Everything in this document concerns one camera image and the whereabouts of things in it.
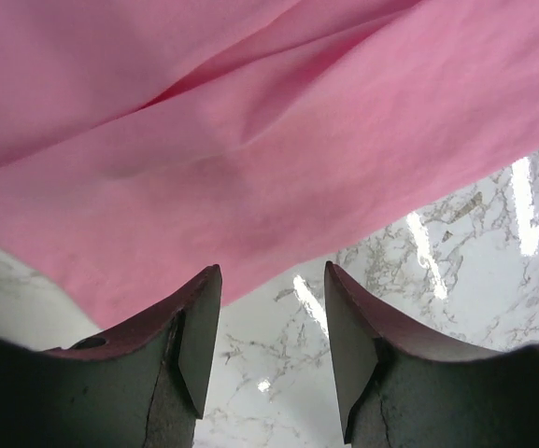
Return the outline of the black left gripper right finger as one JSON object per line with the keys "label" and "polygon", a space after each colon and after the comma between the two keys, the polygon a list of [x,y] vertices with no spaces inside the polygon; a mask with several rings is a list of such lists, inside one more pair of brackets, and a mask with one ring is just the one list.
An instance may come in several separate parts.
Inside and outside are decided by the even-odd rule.
{"label": "black left gripper right finger", "polygon": [[539,343],[497,352],[446,336],[333,263],[324,294],[346,444],[539,447]]}

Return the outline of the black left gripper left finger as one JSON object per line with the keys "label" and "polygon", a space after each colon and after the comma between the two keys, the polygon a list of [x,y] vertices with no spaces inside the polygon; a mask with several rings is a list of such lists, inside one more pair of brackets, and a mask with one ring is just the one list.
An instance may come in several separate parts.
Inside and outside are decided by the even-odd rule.
{"label": "black left gripper left finger", "polygon": [[75,343],[0,339],[0,447],[190,447],[220,312],[220,268]]}

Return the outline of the pink t shirt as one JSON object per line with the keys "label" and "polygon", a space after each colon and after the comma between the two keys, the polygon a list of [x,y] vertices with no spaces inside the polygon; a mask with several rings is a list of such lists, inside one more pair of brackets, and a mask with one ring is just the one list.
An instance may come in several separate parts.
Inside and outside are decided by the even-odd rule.
{"label": "pink t shirt", "polygon": [[539,1],[0,1],[0,247],[107,328],[539,148]]}

